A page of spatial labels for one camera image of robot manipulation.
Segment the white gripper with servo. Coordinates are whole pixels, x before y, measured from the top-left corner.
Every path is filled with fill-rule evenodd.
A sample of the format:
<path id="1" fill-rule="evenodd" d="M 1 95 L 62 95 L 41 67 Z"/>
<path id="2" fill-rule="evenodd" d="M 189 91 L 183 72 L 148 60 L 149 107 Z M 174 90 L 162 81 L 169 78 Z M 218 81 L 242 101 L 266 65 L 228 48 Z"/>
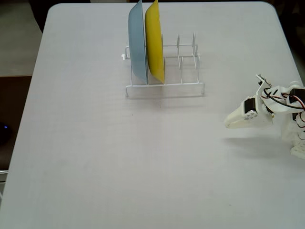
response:
<path id="1" fill-rule="evenodd" d="M 265 105 L 260 96 L 248 97 L 241 102 L 240 106 L 231 112 L 224 120 L 226 128 L 261 128 L 273 125 L 273 120 L 261 118 L 272 118 L 272 112 Z"/>

